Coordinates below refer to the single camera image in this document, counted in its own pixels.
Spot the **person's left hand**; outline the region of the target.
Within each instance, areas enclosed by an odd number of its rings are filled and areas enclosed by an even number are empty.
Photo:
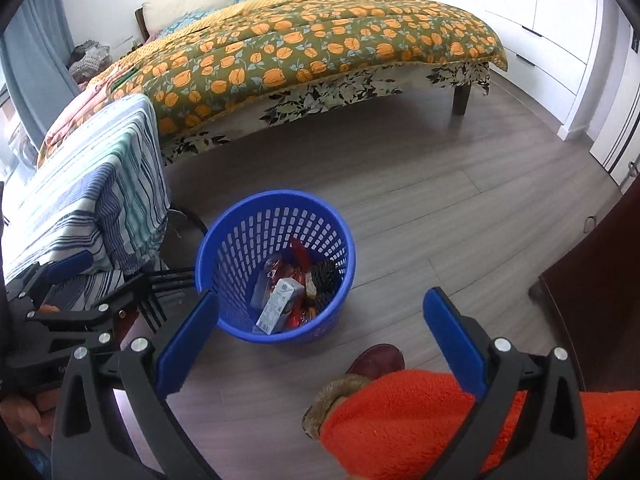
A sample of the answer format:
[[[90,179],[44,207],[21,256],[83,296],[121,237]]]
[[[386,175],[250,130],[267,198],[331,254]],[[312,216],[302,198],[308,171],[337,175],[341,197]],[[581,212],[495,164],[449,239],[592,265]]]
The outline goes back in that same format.
[[[11,434],[30,448],[38,448],[41,439],[50,439],[58,404],[58,390],[36,395],[29,401],[12,394],[1,401],[1,416]]]

